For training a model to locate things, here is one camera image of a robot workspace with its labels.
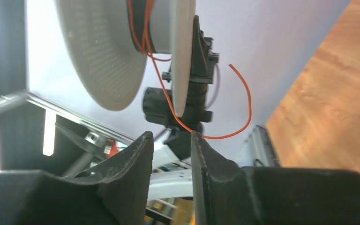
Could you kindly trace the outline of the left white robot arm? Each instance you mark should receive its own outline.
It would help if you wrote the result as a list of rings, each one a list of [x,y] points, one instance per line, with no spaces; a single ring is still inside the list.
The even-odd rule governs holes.
[[[208,111],[206,96],[208,85],[213,84],[214,70],[219,55],[212,52],[213,39],[205,37],[200,29],[199,16],[194,17],[190,77],[186,79],[187,100],[181,122],[197,132],[203,132],[204,122],[211,122],[213,113]],[[152,168],[158,169],[190,158],[191,133],[183,128],[173,116],[162,88],[147,88],[142,110],[148,122],[169,129],[169,136],[154,148]],[[150,178],[148,200],[192,197],[191,169],[153,173]]]

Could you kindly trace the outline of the white cable spool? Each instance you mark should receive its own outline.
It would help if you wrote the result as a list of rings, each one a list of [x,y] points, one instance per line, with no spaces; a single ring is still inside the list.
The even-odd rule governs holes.
[[[175,19],[195,15],[194,0],[156,0],[146,21],[144,0],[57,0],[66,48],[79,79],[104,109],[122,111],[136,97],[147,55],[170,54]],[[188,86],[172,86],[178,117],[185,111]]]

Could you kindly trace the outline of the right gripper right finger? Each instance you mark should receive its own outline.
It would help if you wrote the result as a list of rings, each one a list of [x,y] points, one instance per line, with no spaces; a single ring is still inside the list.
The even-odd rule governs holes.
[[[197,225],[360,225],[360,173],[239,167],[191,135]]]

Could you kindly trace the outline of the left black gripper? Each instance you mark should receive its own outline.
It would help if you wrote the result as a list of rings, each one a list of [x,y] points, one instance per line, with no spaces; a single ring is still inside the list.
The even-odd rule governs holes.
[[[162,73],[162,79],[172,86],[212,84],[219,54],[212,52],[213,38],[204,35],[199,16],[189,17],[187,21],[175,19],[173,27],[170,33],[172,62],[169,70]]]

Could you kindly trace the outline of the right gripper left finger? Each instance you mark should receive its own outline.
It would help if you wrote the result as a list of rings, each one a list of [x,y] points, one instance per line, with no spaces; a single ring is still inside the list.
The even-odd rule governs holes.
[[[0,172],[0,225],[142,225],[153,134],[74,178],[42,170]]]

